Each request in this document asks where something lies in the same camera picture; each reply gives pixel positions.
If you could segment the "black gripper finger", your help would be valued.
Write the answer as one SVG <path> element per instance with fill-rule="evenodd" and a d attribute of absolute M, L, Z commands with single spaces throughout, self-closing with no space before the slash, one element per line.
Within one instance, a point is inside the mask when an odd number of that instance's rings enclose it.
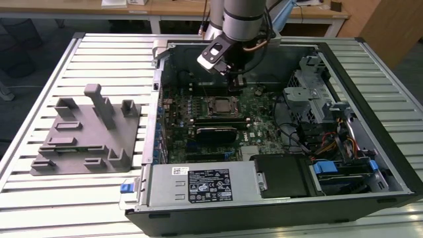
<path fill-rule="evenodd" d="M 242 93 L 242 90 L 247 87 L 247 81 L 245 76 L 241 75 L 233 75 L 229 77 L 229 91 L 234 95 L 239 95 Z"/>

